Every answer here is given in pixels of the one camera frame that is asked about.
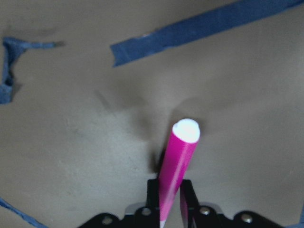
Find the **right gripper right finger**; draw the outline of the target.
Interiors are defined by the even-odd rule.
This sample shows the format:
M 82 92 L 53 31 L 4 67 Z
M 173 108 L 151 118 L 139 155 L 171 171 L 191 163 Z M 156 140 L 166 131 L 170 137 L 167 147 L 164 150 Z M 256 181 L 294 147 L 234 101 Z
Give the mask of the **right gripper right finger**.
M 183 180 L 180 186 L 180 211 L 184 228 L 193 228 L 198 198 L 190 180 Z

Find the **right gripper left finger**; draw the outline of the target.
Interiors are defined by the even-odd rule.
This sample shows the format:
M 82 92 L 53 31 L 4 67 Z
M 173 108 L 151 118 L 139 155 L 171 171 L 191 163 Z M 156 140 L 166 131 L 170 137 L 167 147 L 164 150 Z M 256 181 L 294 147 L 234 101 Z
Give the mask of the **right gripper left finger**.
M 159 210 L 159 181 L 158 179 L 149 179 L 147 181 L 146 206 Z

